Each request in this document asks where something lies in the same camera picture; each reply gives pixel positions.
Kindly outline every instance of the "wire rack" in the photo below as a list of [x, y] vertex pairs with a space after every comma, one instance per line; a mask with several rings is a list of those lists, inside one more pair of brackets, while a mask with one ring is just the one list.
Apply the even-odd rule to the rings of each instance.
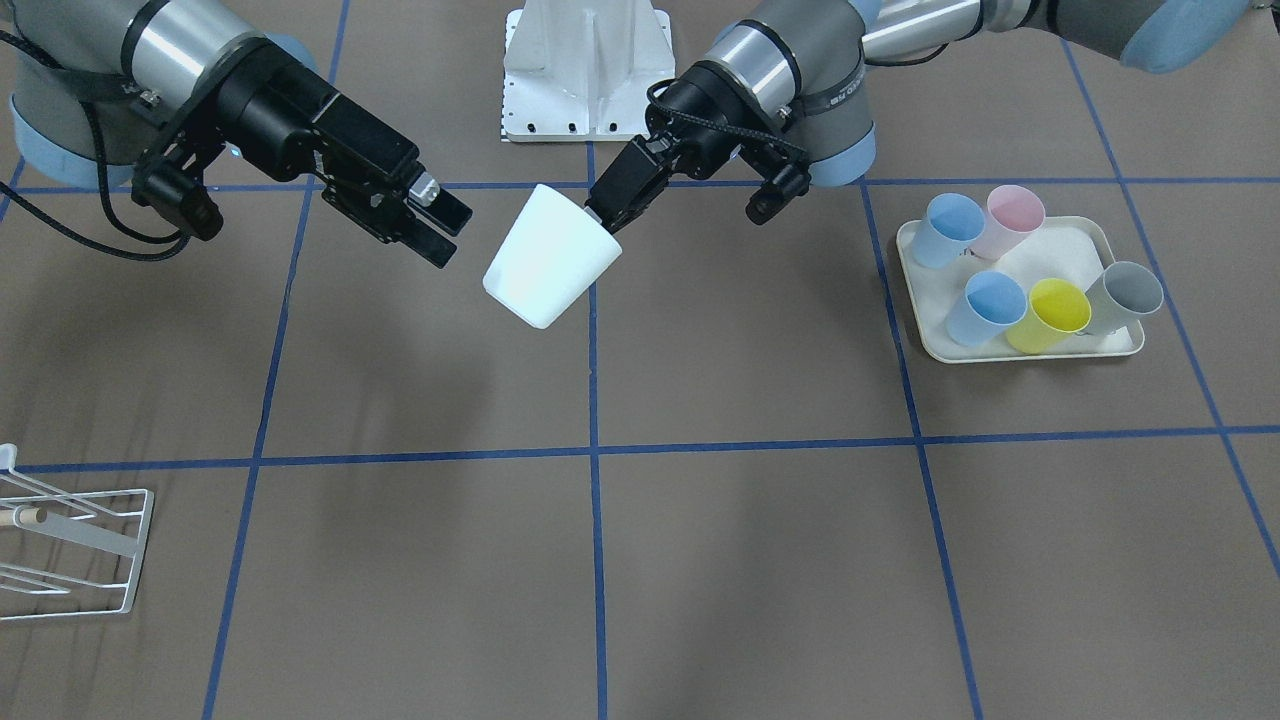
[[129, 612], [155, 493], [67, 492], [18, 473], [17, 459], [0, 445], [0, 623]]

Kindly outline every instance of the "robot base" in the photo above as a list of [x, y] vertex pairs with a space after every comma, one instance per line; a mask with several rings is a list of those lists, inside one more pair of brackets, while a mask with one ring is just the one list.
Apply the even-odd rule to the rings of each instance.
[[507, 15], [502, 137], [631, 140], [645, 91], [675, 77], [671, 18], [649, 0], [529, 0]]

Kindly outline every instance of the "plastic cup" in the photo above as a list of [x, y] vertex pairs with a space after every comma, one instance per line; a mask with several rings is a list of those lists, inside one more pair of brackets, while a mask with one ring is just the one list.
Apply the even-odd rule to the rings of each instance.
[[622, 246], [572, 200], [534, 188], [484, 274], [484, 288], [545, 329], [622, 254]]
[[987, 260], [1000, 260], [1044, 224], [1044, 204], [1020, 184], [1002, 184], [987, 196], [987, 228], [969, 251]]
[[1129, 261], [1107, 265], [1085, 295], [1093, 306], [1085, 334], [1114, 333], [1165, 304], [1165, 288], [1155, 273]]
[[911, 256], [925, 268], [942, 268], [959, 258], [982, 234], [982, 208], [965, 197], [947, 192], [929, 201], [915, 240]]
[[964, 295], [947, 315], [947, 334], [965, 347], [977, 347], [1007, 331], [1027, 315], [1027, 293], [1018, 281], [983, 270], [964, 286]]
[[1039, 355], [1089, 324], [1089, 299], [1074, 284], [1048, 278], [1028, 293], [1027, 316], [1009, 328], [1005, 340], [1027, 355]]

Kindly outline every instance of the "blue cup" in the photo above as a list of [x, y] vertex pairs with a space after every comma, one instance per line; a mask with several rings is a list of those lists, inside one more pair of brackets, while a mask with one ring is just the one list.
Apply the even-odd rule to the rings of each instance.
[[1027, 293], [1018, 281], [996, 270], [983, 270], [964, 286], [964, 295], [947, 314], [947, 334], [966, 347], [977, 347], [1016, 325], [1027, 315]]
[[987, 227], [987, 215], [972, 199], [955, 192], [929, 201], [929, 209], [915, 231], [911, 256], [925, 268], [942, 268], [978, 240]]

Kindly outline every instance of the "blue tape line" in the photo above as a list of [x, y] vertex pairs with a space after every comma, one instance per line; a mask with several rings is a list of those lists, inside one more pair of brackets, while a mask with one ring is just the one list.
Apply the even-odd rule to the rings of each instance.
[[[13, 167], [13, 176], [9, 177], [9, 187], [12, 188], [18, 187], [18, 178], [22, 177], [22, 172], [26, 169], [27, 169], [27, 160], [23, 158], [18, 158], [18, 164]], [[9, 205], [12, 202], [13, 199], [9, 197], [8, 195], [4, 196], [4, 200], [0, 200], [0, 223], [3, 223], [5, 215], [9, 214]]]
[[680, 455], [699, 452], [756, 452], [765, 450], [832, 450], [850, 447], [909, 447], [915, 438], [776, 439], [748, 442], [687, 442], [668, 445], [604, 445], [600, 455]]
[[[595, 184], [595, 143], [586, 143], [586, 182]], [[600, 302], [599, 288], [588, 288], [588, 415], [591, 457], [591, 564], [595, 582], [595, 712], [609, 717], [608, 623], [604, 605], [604, 507], [600, 500]]]
[[1280, 425], [1231, 425], [1226, 432], [1233, 436], [1270, 436], [1280, 433]]
[[[1234, 425], [1224, 428], [1233, 436], [1280, 434], [1280, 425]], [[910, 447], [923, 445], [1014, 445], [1021, 442], [1079, 442], [1098, 439], [1140, 439], [1162, 437], [1213, 437], [1217, 428], [1147, 428], [1129, 430], [1079, 430], [1046, 433], [993, 433], [973, 436], [923, 436], [841, 438], [841, 439], [780, 439], [746, 442], [690, 442], [668, 445], [602, 445], [582, 447], [526, 447], [511, 450], [458, 450], [438, 452], [385, 452], [369, 455], [282, 455], [275, 457], [219, 457], [210, 460], [137, 460], [119, 462], [61, 462], [49, 465], [22, 465], [19, 471], [29, 474], [68, 473], [141, 473], [156, 470], [308, 468], [330, 465], [374, 465], [404, 462], [456, 462], [474, 460], [525, 460], [540, 457], [588, 457], [614, 455], [680, 455], [709, 452], [804, 451], [869, 447]]]
[[342, 63], [342, 46], [347, 41], [347, 18], [351, 17], [351, 0], [342, 0], [338, 14], [338, 33], [333, 38], [333, 58], [329, 60], [329, 85], [338, 82], [338, 65]]
[[520, 450], [462, 450], [440, 452], [385, 452], [371, 455], [298, 455], [264, 457], [262, 468], [307, 468], [329, 465], [381, 465], [404, 462], [456, 462], [465, 460], [518, 460], [530, 457], [586, 457], [589, 447], [545, 447]]
[[280, 356], [284, 352], [284, 334], [289, 324], [289, 297], [293, 293], [293, 281], [298, 274], [298, 258], [302, 254], [302, 241], [307, 233], [307, 219], [311, 215], [311, 197], [316, 186], [307, 183], [307, 192], [302, 196], [302, 209], [298, 214], [298, 227], [293, 238], [293, 254], [289, 258], [289, 274], [284, 282], [284, 297], [280, 301], [280, 315], [275, 327], [275, 343], [271, 348], [271, 365], [266, 374], [266, 387], [262, 391], [262, 415], [257, 425], [257, 436], [253, 441], [253, 459], [250, 466], [248, 479], [244, 482], [244, 501], [241, 506], [239, 530], [236, 534], [236, 547], [232, 551], [232, 566], [227, 577], [227, 596], [223, 600], [223, 615], [218, 625], [218, 642], [214, 644], [214, 660], [209, 669], [209, 687], [205, 691], [205, 711], [202, 720], [212, 720], [214, 707], [218, 703], [218, 685], [223, 674], [223, 660], [227, 652], [227, 637], [230, 633], [232, 611], [236, 606], [236, 591], [239, 585], [241, 562], [244, 559], [244, 541], [248, 537], [250, 518], [253, 514], [253, 495], [257, 489], [257, 474], [262, 459], [262, 450], [266, 446], [266, 430], [271, 419], [271, 404], [275, 396], [275, 383], [280, 370]]
[[[1126, 184], [1280, 184], [1280, 177], [1234, 178], [1125, 178]], [[911, 187], [945, 184], [1115, 184], [1114, 178], [878, 178], [868, 179], [872, 187]], [[532, 190], [539, 184], [557, 190], [588, 190], [591, 183], [579, 181], [498, 181], [498, 182], [445, 182], [447, 190]], [[672, 181], [669, 187], [758, 187], [758, 181]], [[96, 190], [82, 187], [12, 187], [23, 195], [97, 195]], [[301, 182], [278, 184], [211, 184], [210, 192], [303, 192]], [[128, 187], [111, 188], [113, 195], [128, 195]]]
[[1276, 184], [1277, 178], [1124, 178], [1126, 184]]
[[223, 596], [223, 614], [218, 621], [218, 639], [214, 643], [214, 662], [209, 669], [209, 685], [205, 688], [205, 708], [202, 720], [212, 720], [214, 706], [218, 703], [218, 684], [223, 678], [223, 659], [227, 655], [227, 637], [232, 626], [232, 611], [236, 607], [236, 591], [239, 587], [241, 564], [244, 561], [244, 539], [248, 537], [248, 519], [253, 512], [253, 493], [257, 491], [257, 468], [250, 468], [244, 482], [244, 500], [241, 502], [241, 520], [236, 530], [236, 550], [232, 552], [232, 566], [227, 575], [227, 592]]
[[870, 187], [933, 184], [1115, 184], [1115, 178], [876, 178]]
[[137, 460], [120, 462], [59, 462], [51, 465], [23, 465], [22, 473], [55, 475], [67, 473], [145, 473], [155, 470], [212, 470], [232, 468], [246, 470], [253, 465], [250, 457], [219, 457], [214, 460]]
[[586, 190], [590, 183], [576, 181], [518, 181], [518, 182], [447, 182], [445, 190], [532, 190], [540, 184], [554, 187], [556, 190]]
[[1174, 301], [1172, 293], [1169, 290], [1169, 283], [1165, 281], [1165, 273], [1160, 268], [1160, 261], [1156, 258], [1156, 250], [1151, 245], [1151, 238], [1147, 234], [1146, 223], [1143, 223], [1142, 214], [1138, 211], [1138, 204], [1134, 201], [1128, 181], [1120, 170], [1120, 163], [1116, 160], [1106, 128], [1102, 126], [1102, 117], [1098, 114], [1097, 105], [1093, 102], [1093, 96], [1089, 94], [1089, 87], [1084, 82], [1084, 74], [1080, 72], [1080, 67], [1075, 61], [1071, 46], [1065, 40], [1062, 40], [1061, 44], [1062, 51], [1066, 54], [1066, 60], [1071, 65], [1071, 73], [1075, 76], [1075, 82], [1080, 88], [1080, 95], [1084, 97], [1084, 104], [1088, 106], [1089, 115], [1093, 118], [1094, 128], [1098, 132], [1098, 137], [1102, 140], [1102, 147], [1106, 150], [1107, 160], [1111, 161], [1111, 168], [1115, 170], [1116, 182], [1120, 183], [1120, 191], [1124, 193], [1125, 202], [1129, 205], [1129, 213], [1133, 215], [1134, 225], [1138, 229], [1138, 238], [1142, 241], [1142, 247], [1147, 252], [1147, 259], [1151, 261], [1151, 270], [1156, 274], [1156, 278], [1160, 279], [1160, 283], [1165, 286], [1165, 304], [1169, 306], [1169, 314], [1174, 319], [1174, 327], [1178, 328], [1178, 336], [1181, 338], [1183, 350], [1187, 351], [1187, 359], [1190, 361], [1192, 370], [1196, 373], [1196, 382], [1201, 386], [1201, 392], [1204, 395], [1204, 402], [1208, 405], [1210, 414], [1213, 416], [1213, 425], [1217, 428], [1222, 439], [1222, 447], [1226, 450], [1226, 456], [1231, 462], [1231, 470], [1235, 473], [1235, 479], [1240, 484], [1240, 492], [1244, 493], [1244, 500], [1249, 506], [1249, 514], [1253, 516], [1253, 523], [1258, 528], [1258, 536], [1262, 538], [1262, 544], [1271, 560], [1271, 569], [1275, 571], [1276, 578], [1280, 578], [1280, 552], [1276, 550], [1275, 538], [1271, 536], [1270, 528], [1267, 528], [1266, 519], [1262, 516], [1257, 500], [1254, 498], [1253, 488], [1249, 486], [1249, 479], [1244, 474], [1244, 468], [1240, 465], [1239, 457], [1235, 454], [1235, 446], [1231, 443], [1231, 436], [1222, 421], [1222, 414], [1219, 411], [1217, 401], [1213, 400], [1213, 393], [1208, 387], [1208, 379], [1206, 378], [1204, 370], [1196, 356], [1196, 348], [1192, 346], [1190, 334], [1187, 332], [1187, 325], [1183, 323], [1181, 313], [1178, 310], [1178, 304]]
[[[97, 195], [96, 190], [83, 187], [22, 187], [23, 195]], [[210, 192], [303, 192], [306, 183], [280, 183], [280, 184], [215, 184], [209, 186]], [[111, 195], [129, 195], [128, 187], [113, 187]]]
[[893, 307], [893, 291], [888, 282], [888, 270], [884, 264], [884, 251], [879, 242], [879, 228], [876, 224], [876, 210], [872, 208], [872, 195], [865, 182], [859, 183], [863, 195], [863, 210], [867, 213], [867, 227], [870, 231], [872, 250], [876, 252], [876, 272], [879, 273], [881, 286], [884, 290], [884, 313], [888, 315], [890, 333], [893, 337], [893, 350], [897, 352], [899, 373], [902, 378], [902, 395], [906, 398], [906, 413], [911, 420], [911, 436], [915, 445], [915, 456], [920, 465], [920, 478], [924, 483], [924, 496], [929, 505], [929, 520], [933, 524], [933, 541], [938, 547], [938, 562], [942, 566], [942, 582], [947, 591], [947, 603], [951, 606], [951, 623], [955, 626], [956, 644], [960, 648], [960, 664], [964, 667], [965, 687], [969, 689], [969, 705], [973, 708], [974, 720], [983, 720], [982, 694], [978, 692], [978, 676], [973, 667], [973, 655], [969, 651], [969, 633], [964, 624], [964, 612], [960, 610], [960, 593], [956, 592], [955, 575], [951, 571], [951, 552], [947, 550], [947, 537], [942, 528], [942, 512], [938, 510], [937, 493], [933, 488], [933, 471], [929, 469], [929, 457], [925, 451], [924, 436], [920, 432], [920, 416], [915, 406], [915, 392], [911, 389], [911, 373], [906, 365], [906, 351], [902, 347], [902, 333], [897, 325], [897, 310]]
[[924, 445], [996, 445], [1016, 442], [1078, 442], [1088, 439], [1134, 439], [1161, 437], [1212, 437], [1217, 428], [1152, 428], [1134, 430], [1079, 430], [1059, 433], [995, 433], [977, 436], [933, 436]]

